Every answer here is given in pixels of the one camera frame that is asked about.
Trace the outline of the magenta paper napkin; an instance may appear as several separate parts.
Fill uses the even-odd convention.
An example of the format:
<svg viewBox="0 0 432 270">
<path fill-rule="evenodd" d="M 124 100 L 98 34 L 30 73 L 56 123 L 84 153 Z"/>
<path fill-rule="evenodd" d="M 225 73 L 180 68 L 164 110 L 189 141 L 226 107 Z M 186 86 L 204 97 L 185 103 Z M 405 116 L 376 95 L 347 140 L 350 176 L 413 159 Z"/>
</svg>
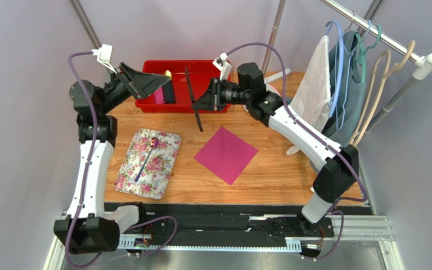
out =
<svg viewBox="0 0 432 270">
<path fill-rule="evenodd" d="M 194 159 L 231 186 L 257 153 L 254 146 L 221 127 Z"/>
</svg>

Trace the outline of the iridescent purple spoon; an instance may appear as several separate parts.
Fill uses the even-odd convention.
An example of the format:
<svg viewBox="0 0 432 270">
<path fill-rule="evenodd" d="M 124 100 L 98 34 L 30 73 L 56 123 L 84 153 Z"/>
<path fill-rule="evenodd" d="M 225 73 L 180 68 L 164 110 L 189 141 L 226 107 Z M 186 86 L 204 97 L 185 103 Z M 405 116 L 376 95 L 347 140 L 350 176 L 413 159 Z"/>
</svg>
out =
<svg viewBox="0 0 432 270">
<path fill-rule="evenodd" d="M 139 172 L 138 172 L 138 174 L 134 180 L 135 182 L 138 182 L 138 180 L 140 179 L 141 174 L 143 172 L 143 169 L 146 166 L 148 159 L 150 158 L 150 155 L 152 154 L 152 152 L 155 149 L 157 149 L 158 145 L 159 145 L 159 139 L 157 137 L 152 137 L 152 139 L 150 140 L 150 151 L 147 154 L 146 158 L 144 159 L 144 162 L 143 162 L 143 164 L 142 164 L 142 166 L 141 166 L 141 168 L 140 168 L 140 170 L 139 170 Z"/>
</svg>

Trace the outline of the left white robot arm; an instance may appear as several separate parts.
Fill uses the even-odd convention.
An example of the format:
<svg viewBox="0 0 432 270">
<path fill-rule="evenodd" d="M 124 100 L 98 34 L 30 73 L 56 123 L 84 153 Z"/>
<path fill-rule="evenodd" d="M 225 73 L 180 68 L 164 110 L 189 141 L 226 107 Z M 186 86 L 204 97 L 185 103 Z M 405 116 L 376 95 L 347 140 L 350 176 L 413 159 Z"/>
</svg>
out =
<svg viewBox="0 0 432 270">
<path fill-rule="evenodd" d="M 118 121 L 109 112 L 130 97 L 145 98 L 167 84 L 166 75 L 143 73 L 121 63 L 104 87 L 83 80 L 73 63 L 77 81 L 70 98 L 77 114 L 80 167 L 75 192 L 64 219 L 53 231 L 65 254 L 101 254 L 115 251 L 120 235 L 136 225 L 145 210 L 140 202 L 124 203 L 111 214 L 104 209 L 104 180 L 113 155 Z"/>
</svg>

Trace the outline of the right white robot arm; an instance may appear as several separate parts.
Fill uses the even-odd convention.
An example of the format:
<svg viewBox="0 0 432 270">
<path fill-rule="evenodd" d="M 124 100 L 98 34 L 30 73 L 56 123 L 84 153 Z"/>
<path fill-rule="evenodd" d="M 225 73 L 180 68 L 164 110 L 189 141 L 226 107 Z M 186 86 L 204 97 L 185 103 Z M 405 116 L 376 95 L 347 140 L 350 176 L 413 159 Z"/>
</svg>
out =
<svg viewBox="0 0 432 270">
<path fill-rule="evenodd" d="M 302 151 L 319 172 L 312 184 L 314 193 L 299 220 L 308 228 L 319 224 L 343 193 L 359 180 L 357 149 L 332 141 L 299 117 L 285 98 L 267 89 L 256 63 L 240 65 L 236 83 L 228 80 L 232 69 L 229 62 L 218 60 L 213 64 L 220 75 L 211 79 L 208 89 L 192 103 L 192 108 L 221 111 L 227 105 L 244 105 L 253 119 L 283 135 Z"/>
</svg>

